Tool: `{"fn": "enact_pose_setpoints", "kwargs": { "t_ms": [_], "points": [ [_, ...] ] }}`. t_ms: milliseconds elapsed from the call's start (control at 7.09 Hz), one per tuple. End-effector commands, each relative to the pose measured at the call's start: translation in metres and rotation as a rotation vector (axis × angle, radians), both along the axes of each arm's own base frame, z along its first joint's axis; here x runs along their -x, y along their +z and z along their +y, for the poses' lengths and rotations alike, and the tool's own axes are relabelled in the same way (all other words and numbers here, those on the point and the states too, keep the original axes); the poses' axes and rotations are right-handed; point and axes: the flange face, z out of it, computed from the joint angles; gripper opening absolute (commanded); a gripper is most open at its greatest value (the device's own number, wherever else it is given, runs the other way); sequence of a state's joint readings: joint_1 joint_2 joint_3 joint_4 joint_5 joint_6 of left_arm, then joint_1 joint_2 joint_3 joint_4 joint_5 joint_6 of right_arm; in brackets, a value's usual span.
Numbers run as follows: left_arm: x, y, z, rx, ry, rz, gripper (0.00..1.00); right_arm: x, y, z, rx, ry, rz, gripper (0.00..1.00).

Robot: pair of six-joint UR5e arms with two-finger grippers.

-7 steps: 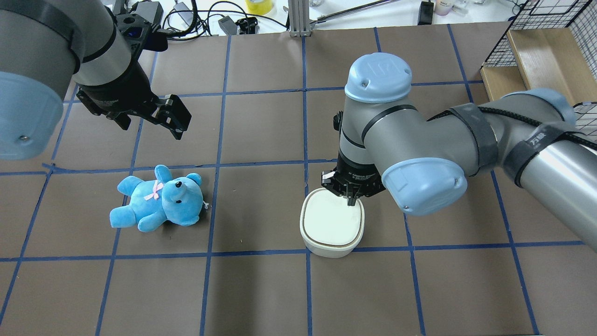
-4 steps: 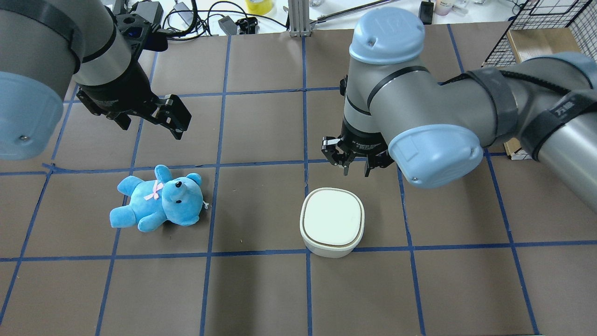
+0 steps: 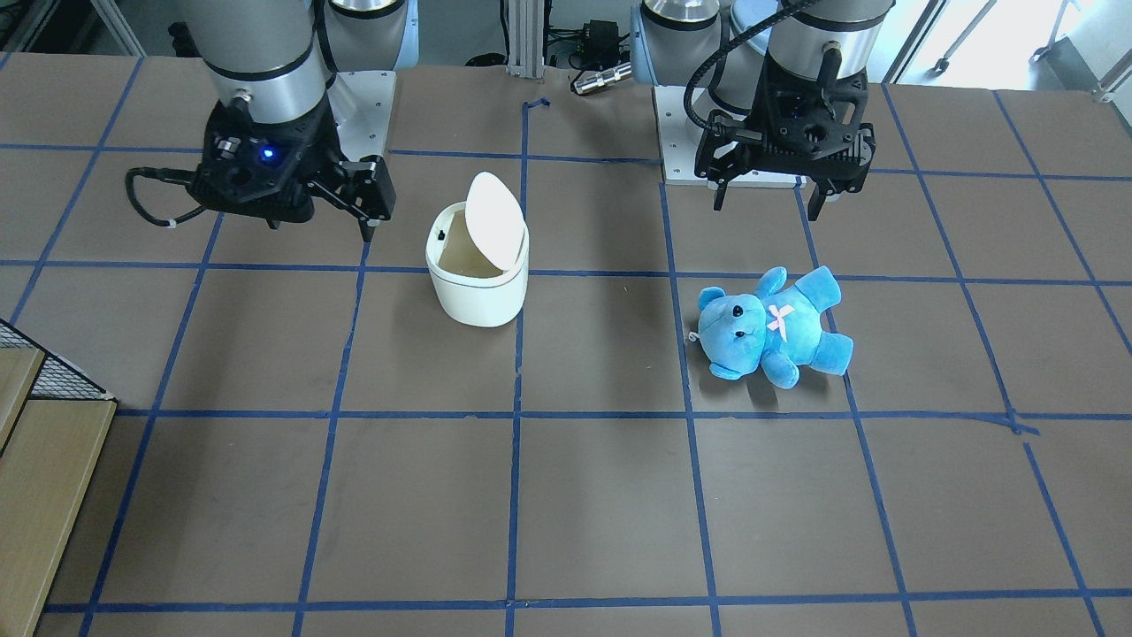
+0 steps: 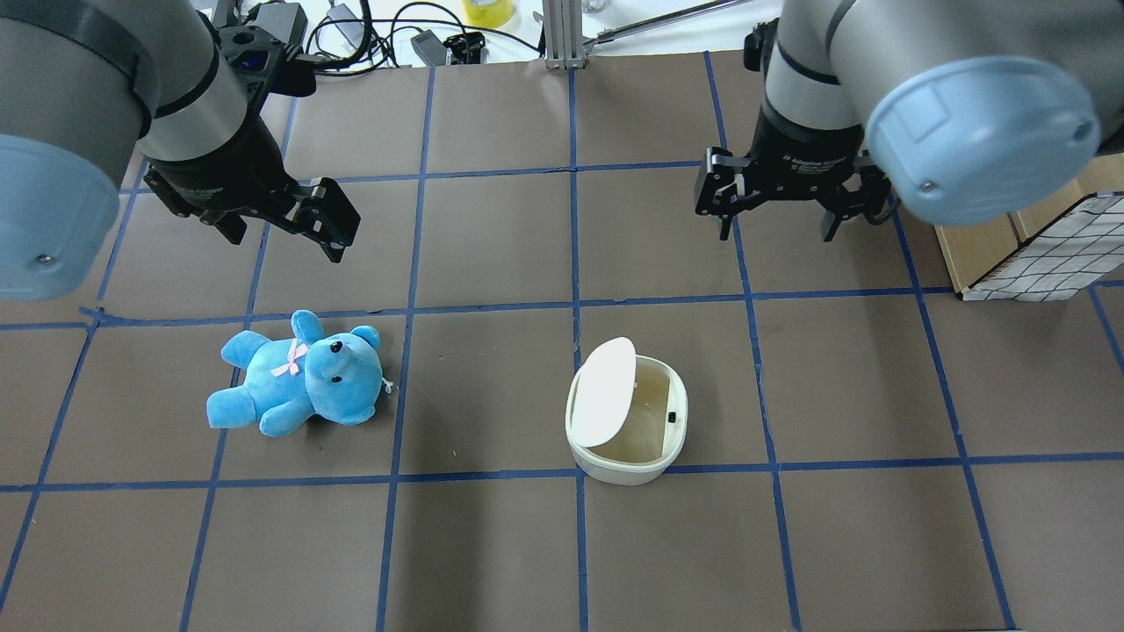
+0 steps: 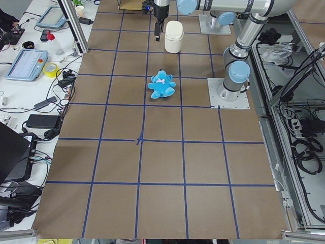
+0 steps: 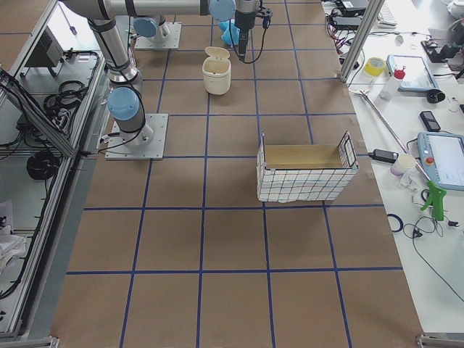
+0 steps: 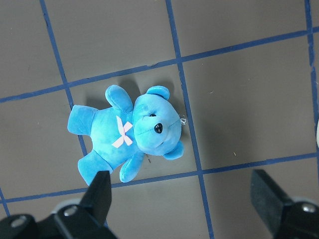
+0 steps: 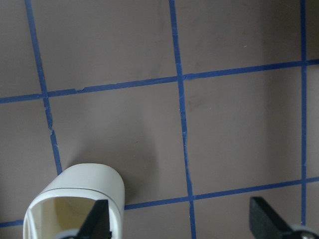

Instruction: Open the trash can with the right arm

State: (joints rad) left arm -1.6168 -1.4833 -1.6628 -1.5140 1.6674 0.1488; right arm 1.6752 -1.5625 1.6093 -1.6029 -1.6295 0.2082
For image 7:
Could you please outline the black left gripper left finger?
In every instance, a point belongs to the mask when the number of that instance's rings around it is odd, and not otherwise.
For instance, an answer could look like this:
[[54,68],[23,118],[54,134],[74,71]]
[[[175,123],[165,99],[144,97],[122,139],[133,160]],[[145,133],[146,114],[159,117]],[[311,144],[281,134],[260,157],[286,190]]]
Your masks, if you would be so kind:
[[103,226],[111,201],[110,173],[99,171],[80,201],[80,225],[85,228]]

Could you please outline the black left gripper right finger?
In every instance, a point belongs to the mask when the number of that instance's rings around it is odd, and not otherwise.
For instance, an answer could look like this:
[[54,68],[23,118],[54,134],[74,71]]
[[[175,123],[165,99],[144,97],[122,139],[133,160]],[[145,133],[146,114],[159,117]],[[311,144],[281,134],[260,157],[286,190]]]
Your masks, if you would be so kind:
[[262,169],[255,169],[251,174],[250,200],[258,216],[272,236],[276,236],[285,220],[287,211],[294,201]]

